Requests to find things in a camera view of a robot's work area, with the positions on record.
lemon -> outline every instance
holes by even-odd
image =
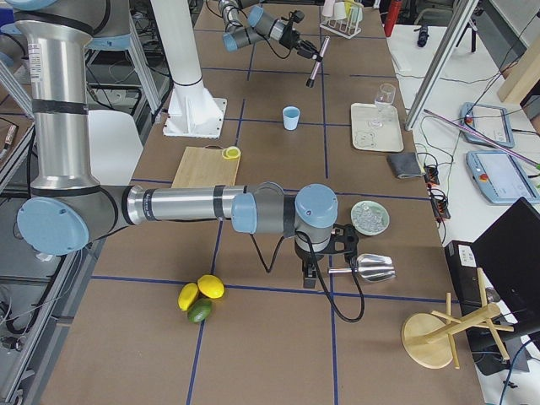
[[[193,323],[199,323],[204,321],[210,315],[210,312],[212,312],[212,300],[201,298],[189,309],[187,319]]]
[[[187,311],[199,296],[199,288],[195,283],[189,283],[184,286],[178,295],[178,306],[181,310]]]
[[[206,274],[197,280],[197,285],[208,298],[220,298],[225,292],[223,282],[211,274]]]

red fire extinguisher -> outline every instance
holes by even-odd
[[[388,15],[385,22],[385,35],[388,38],[392,35],[392,30],[397,21],[399,10],[402,9],[402,0],[391,0],[390,6],[388,6]]]

drinking glass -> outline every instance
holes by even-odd
[[[389,105],[392,105],[394,102],[394,97],[396,97],[396,87],[391,84],[384,83],[381,84],[375,95],[375,106],[377,107],[377,117],[370,121],[370,125],[373,128],[380,128],[384,125],[382,112]]]

yellow ring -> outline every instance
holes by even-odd
[[[229,146],[223,149],[221,155],[227,160],[238,159],[240,157],[240,150],[236,146]]]

cutting board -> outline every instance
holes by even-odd
[[[225,159],[222,149],[194,148],[184,151],[173,188],[233,186],[240,158]]]

